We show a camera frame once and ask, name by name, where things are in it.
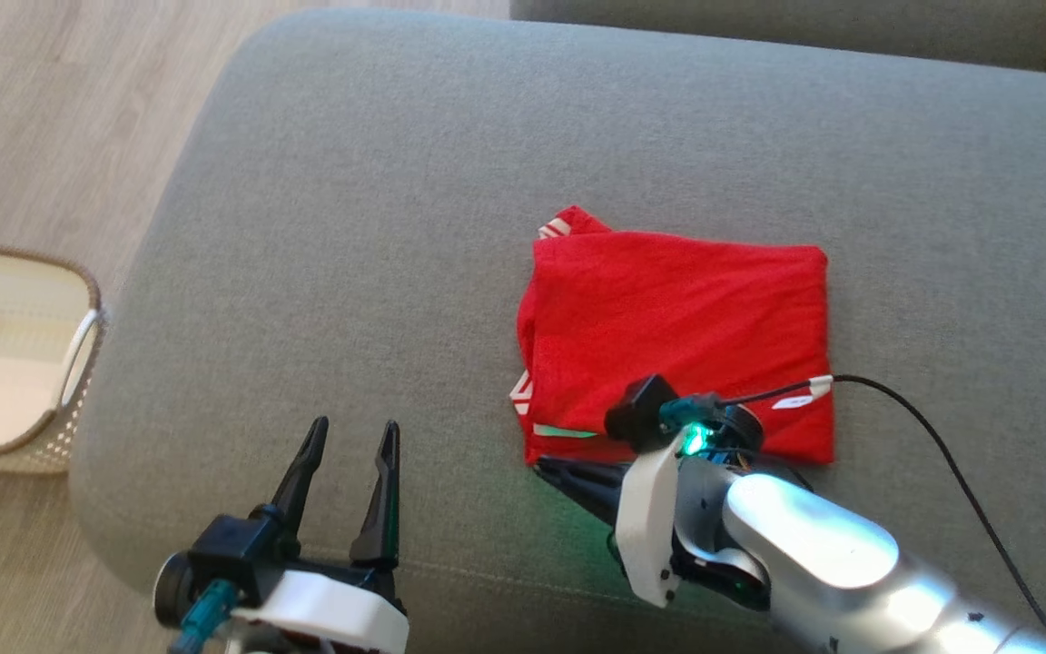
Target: basket handle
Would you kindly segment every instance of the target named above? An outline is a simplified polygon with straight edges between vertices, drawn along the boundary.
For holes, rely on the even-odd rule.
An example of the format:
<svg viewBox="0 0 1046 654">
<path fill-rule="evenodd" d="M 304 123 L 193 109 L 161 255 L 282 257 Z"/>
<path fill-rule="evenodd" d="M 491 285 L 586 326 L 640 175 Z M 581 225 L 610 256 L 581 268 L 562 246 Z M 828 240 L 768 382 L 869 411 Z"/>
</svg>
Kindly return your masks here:
<svg viewBox="0 0 1046 654">
<path fill-rule="evenodd" d="M 79 359 L 79 352 L 83 351 L 87 335 L 91 333 L 92 328 L 95 326 L 95 322 L 98 321 L 98 311 L 94 309 L 87 311 L 87 315 L 84 315 L 84 319 L 79 321 L 79 326 L 76 328 L 74 336 L 71 336 L 71 344 L 67 346 L 67 354 L 63 355 L 63 373 L 59 376 L 59 379 L 63 382 L 54 389 L 54 397 L 51 399 L 54 409 L 65 409 L 67 405 L 71 404 L 71 396 L 74 393 L 76 386 L 79 385 L 79 378 L 83 377 L 84 373 L 84 369 L 79 368 L 78 375 L 74 376 L 72 380 L 75 361 Z"/>
</svg>

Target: sofa backrest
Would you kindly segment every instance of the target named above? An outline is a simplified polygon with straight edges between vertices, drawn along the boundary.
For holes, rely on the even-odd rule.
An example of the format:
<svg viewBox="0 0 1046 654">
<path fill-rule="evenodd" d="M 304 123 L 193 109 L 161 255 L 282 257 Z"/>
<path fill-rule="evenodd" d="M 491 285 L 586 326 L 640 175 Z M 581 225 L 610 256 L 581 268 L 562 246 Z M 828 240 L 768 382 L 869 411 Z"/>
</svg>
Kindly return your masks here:
<svg viewBox="0 0 1046 654">
<path fill-rule="evenodd" d="M 1046 70 L 1046 0 L 511 0 L 511 17 Z"/>
</svg>

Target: green led light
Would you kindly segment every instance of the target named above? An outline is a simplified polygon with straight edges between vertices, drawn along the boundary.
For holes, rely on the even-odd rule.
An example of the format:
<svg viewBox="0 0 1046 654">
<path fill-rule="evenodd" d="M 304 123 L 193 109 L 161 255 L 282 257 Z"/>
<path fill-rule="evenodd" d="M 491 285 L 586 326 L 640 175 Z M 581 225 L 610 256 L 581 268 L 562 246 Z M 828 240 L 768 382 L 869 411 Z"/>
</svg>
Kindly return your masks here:
<svg viewBox="0 0 1046 654">
<path fill-rule="evenodd" d="M 697 452 L 705 449 L 705 443 L 708 442 L 710 435 L 713 431 L 710 428 L 705 427 L 701 423 L 691 423 L 685 426 L 685 455 L 691 456 L 697 454 Z"/>
</svg>

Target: gray sofa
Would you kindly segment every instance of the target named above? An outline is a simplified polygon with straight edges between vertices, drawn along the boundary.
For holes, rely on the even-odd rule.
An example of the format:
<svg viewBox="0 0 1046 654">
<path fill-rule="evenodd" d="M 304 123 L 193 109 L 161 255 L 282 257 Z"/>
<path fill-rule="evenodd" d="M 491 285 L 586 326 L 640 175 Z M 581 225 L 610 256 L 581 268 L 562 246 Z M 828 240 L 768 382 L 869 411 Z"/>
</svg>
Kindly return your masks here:
<svg viewBox="0 0 1046 654">
<path fill-rule="evenodd" d="M 196 121 L 79 426 L 99 558 L 150 591 L 320 413 L 302 537 L 341 558 L 394 418 L 411 651 L 792 651 L 700 588 L 640 605 L 605 526 L 523 466 L 515 312 L 569 203 L 820 245 L 835 370 L 934 420 L 1046 606 L 1046 73 L 381 10 L 267 26 Z M 926 434 L 836 392 L 819 492 L 1029 622 Z"/>
</svg>

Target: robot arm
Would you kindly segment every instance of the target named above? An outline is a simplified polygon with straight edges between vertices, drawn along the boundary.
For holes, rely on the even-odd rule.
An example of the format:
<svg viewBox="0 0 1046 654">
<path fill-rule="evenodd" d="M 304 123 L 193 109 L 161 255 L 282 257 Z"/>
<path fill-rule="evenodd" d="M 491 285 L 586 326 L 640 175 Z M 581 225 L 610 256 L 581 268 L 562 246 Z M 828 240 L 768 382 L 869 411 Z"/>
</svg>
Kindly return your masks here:
<svg viewBox="0 0 1046 654">
<path fill-rule="evenodd" d="M 157 576 L 156 617 L 180 630 L 168 654 L 200 654 L 209 637 L 227 654 L 380 651 L 403 654 L 410 625 L 394 589 L 400 435 L 386 425 L 378 483 L 349 563 L 299 558 L 298 529 L 328 421 L 316 419 L 273 501 L 248 518 L 217 516 Z"/>
<path fill-rule="evenodd" d="M 963 595 L 882 526 L 749 472 L 763 435 L 747 409 L 651 378 L 607 425 L 637 452 L 627 471 L 547 458 L 537 472 L 615 517 L 614 555 L 640 599 L 662 608 L 681 581 L 700 583 L 816 654 L 1046 654 L 1046 636 Z"/>
</svg>

